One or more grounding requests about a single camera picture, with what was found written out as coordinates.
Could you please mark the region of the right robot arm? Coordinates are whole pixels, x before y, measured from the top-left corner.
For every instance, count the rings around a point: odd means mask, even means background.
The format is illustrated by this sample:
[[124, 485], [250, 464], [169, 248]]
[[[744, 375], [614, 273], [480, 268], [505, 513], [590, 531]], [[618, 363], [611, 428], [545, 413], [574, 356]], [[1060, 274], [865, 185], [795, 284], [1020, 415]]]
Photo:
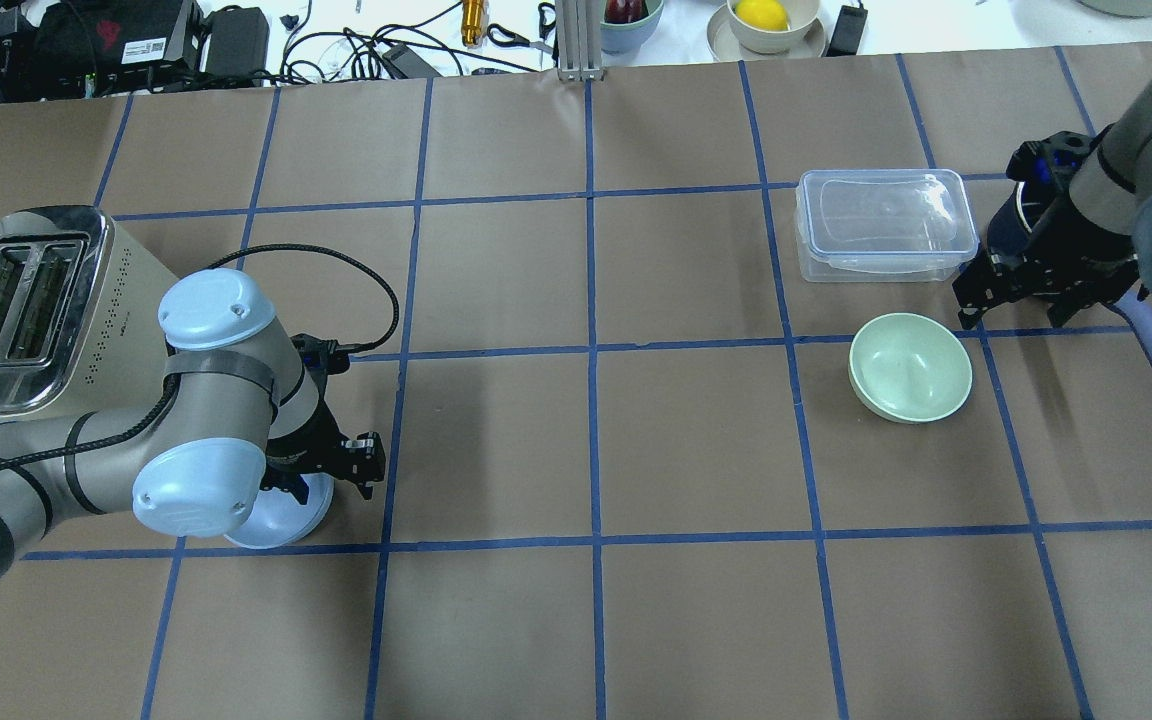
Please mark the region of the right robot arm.
[[1028, 297], [1061, 327], [1135, 286], [1152, 293], [1152, 79], [1098, 135], [1021, 143], [1006, 177], [1010, 199], [952, 283], [961, 327]]

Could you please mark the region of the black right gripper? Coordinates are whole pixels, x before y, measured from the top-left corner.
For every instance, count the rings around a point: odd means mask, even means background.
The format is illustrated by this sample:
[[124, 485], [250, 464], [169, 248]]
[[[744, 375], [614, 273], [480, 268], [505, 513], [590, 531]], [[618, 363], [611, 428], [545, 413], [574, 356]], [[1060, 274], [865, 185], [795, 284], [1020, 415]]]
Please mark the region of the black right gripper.
[[1074, 205], [1073, 181], [1094, 167], [1101, 141], [1061, 131], [1025, 141], [1011, 154], [1009, 199], [954, 279], [961, 328], [973, 331], [990, 310], [1029, 297], [1046, 301], [1048, 324], [1061, 328], [1089, 306], [1115, 304], [1138, 282], [1132, 241]]

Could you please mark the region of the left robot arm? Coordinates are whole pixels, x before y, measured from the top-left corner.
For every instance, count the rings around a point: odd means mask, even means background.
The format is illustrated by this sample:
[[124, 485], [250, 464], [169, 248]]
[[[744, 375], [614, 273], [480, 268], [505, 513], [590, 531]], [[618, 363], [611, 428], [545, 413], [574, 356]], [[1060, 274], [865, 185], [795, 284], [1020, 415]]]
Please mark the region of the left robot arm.
[[68, 520], [132, 511], [156, 533], [230, 536], [262, 488], [298, 495], [325, 473], [370, 497], [387, 473], [378, 435], [338, 429], [325, 372], [238, 270], [200, 270], [157, 309], [169, 355], [151, 407], [0, 423], [0, 579]]

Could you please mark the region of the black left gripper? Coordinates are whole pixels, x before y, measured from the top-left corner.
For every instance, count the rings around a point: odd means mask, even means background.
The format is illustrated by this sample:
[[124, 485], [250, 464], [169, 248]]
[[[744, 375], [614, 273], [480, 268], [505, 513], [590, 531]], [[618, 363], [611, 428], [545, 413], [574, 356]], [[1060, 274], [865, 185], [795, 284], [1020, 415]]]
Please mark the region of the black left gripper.
[[351, 483], [358, 495], [370, 501], [376, 484], [387, 479], [387, 450], [381, 437], [378, 432], [346, 435], [326, 404], [326, 382], [329, 377], [348, 372], [353, 346], [311, 334], [294, 334], [291, 344], [303, 370], [276, 415], [276, 420], [291, 420], [291, 427], [271, 429], [259, 488], [282, 492], [298, 505], [306, 505], [308, 483], [301, 473], [328, 473]]

